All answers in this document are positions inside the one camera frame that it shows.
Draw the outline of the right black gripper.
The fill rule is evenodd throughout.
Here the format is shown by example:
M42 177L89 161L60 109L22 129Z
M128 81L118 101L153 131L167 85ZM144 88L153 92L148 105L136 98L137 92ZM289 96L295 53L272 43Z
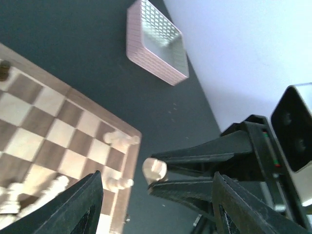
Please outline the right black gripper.
M233 123L221 137L186 149L152 154L163 161L167 170L181 175L210 175L219 165L253 151L261 176L267 186L272 207L290 219L302 219L302 205L264 116L250 115Z

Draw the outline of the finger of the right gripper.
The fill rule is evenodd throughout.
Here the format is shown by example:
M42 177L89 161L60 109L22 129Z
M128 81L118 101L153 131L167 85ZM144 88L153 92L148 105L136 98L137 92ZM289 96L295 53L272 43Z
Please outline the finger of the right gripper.
M210 177L153 182L148 187L148 193L182 204L207 219L214 219L212 189L213 179Z

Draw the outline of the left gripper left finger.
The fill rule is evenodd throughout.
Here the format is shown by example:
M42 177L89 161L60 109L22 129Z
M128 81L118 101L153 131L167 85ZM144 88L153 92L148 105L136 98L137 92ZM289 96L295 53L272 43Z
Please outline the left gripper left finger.
M3 190L0 205L2 234L94 234L103 201L100 171L88 174L66 188L68 177L61 175L32 204L21 208L18 200L22 183Z

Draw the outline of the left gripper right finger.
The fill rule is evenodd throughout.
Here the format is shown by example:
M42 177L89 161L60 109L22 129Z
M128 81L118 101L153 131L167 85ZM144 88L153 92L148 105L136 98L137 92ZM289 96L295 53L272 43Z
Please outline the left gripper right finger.
M219 234L309 234L226 175L216 172L212 202Z

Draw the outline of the white chess pawn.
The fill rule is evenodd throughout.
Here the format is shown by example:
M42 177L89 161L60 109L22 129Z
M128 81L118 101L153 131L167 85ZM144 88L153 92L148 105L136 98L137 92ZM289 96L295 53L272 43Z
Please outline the white chess pawn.
M156 158L149 157L145 159L142 165L142 172L148 185L158 182L167 181L167 164Z

